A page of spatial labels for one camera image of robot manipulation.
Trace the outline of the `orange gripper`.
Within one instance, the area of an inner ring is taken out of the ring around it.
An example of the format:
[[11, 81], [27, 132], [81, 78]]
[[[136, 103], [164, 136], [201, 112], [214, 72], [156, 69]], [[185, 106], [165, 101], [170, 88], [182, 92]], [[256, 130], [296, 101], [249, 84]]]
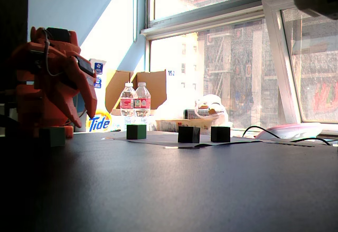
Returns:
[[80, 92], [87, 114], [93, 118], [97, 108], [95, 93], [96, 72], [88, 60], [71, 48], [60, 50], [52, 48], [52, 90], [61, 92], [64, 98], [63, 113], [75, 124], [82, 127], [81, 119], [73, 103], [73, 98]]

